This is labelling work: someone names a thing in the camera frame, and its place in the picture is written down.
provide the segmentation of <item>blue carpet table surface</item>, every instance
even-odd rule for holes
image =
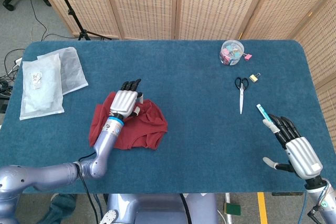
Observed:
[[[263,125],[258,103],[293,121],[320,157],[322,176],[336,185],[336,156],[302,47],[293,40],[241,42],[253,56],[231,67],[219,61],[219,40],[32,43],[24,61],[75,47],[89,85],[64,96],[65,113],[20,121],[20,68],[0,130],[0,165],[42,167],[90,154],[88,134],[96,104],[123,82],[141,78],[138,90],[160,107],[168,132],[156,151],[114,149],[105,177],[87,182],[90,192],[303,191],[303,180],[263,162],[267,156],[287,163],[287,156]],[[234,81],[256,73],[261,76],[244,92],[240,115]],[[85,192],[80,181],[54,191]]]

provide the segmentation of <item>gray carpet floor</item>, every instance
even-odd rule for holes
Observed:
[[[49,33],[56,33],[63,36],[70,36],[64,23],[55,13],[52,7],[48,7],[42,0],[32,0],[36,15],[48,28]],[[35,20],[29,0],[13,0],[15,6],[13,12],[9,12],[0,6],[0,76],[5,74],[5,54],[16,48],[26,48],[33,41],[40,41],[44,32],[43,27]],[[47,40],[65,40],[56,36],[50,36]],[[13,66],[15,59],[23,55],[22,51],[16,51],[7,57],[6,64]],[[0,114],[0,124],[4,116]],[[24,224],[35,224],[47,212],[51,194],[22,195],[18,208],[17,218]],[[303,196],[272,196],[265,194],[268,223],[271,224],[297,224],[302,210]],[[223,209],[224,196],[217,195],[218,208]],[[256,193],[232,194],[232,203],[240,204],[242,207],[241,216],[233,216],[236,224],[259,224],[259,209]],[[302,223],[313,223],[308,219],[306,213],[312,207],[310,199],[303,217]],[[77,198],[76,210],[73,215],[62,223],[82,224],[94,223],[94,214],[87,200],[86,195],[79,195]]]

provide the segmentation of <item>plastic bag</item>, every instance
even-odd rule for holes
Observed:
[[[20,120],[64,112],[60,68],[58,54],[23,61]]]
[[[61,82],[63,95],[88,85],[77,51],[74,47],[62,48],[46,55],[40,55],[37,56],[37,59],[43,59],[54,54],[59,54],[59,59],[61,61]]]

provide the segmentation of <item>scissor blade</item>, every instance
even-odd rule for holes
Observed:
[[[243,103],[244,103],[244,90],[240,89],[240,98],[239,98],[240,114],[243,112]]]

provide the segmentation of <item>red towel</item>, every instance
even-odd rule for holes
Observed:
[[[115,92],[111,92],[105,99],[104,104],[98,104],[92,119],[89,144],[94,146],[102,127],[109,114]],[[144,100],[143,103],[136,103],[140,108],[138,116],[130,116],[124,120],[124,127],[114,145],[114,148],[127,150],[132,147],[145,147],[157,149],[159,143],[167,132],[167,121],[161,110],[151,100]]]

